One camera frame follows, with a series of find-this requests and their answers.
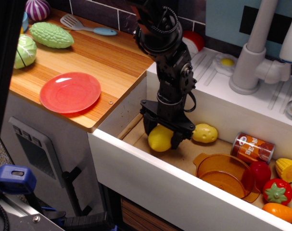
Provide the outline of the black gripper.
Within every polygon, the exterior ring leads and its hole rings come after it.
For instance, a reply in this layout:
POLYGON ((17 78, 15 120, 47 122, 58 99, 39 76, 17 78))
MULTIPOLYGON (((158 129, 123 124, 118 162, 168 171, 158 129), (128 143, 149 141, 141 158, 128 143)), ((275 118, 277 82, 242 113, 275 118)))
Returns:
POLYGON ((196 109, 194 104, 191 109, 185 109, 186 97, 179 102, 164 102, 141 100, 140 113, 143 115, 143 124, 145 133, 149 135, 158 125, 162 125, 174 132, 171 139, 171 149, 177 149, 180 143, 192 137, 195 130, 194 124, 187 118, 186 113, 193 112, 196 109))

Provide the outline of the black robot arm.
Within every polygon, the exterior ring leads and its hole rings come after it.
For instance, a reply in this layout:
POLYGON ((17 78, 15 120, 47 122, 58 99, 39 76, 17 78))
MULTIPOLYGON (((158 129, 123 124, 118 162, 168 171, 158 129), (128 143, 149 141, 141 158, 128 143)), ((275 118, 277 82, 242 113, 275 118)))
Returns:
POLYGON ((128 0, 137 17, 135 41, 139 49, 156 63, 159 89, 156 101, 142 100, 141 114, 146 134, 158 125, 173 131, 171 148, 176 149, 183 140, 192 138, 195 125, 185 109, 188 96, 195 101, 192 90, 191 56, 183 42, 183 30, 176 13, 155 0, 128 0))

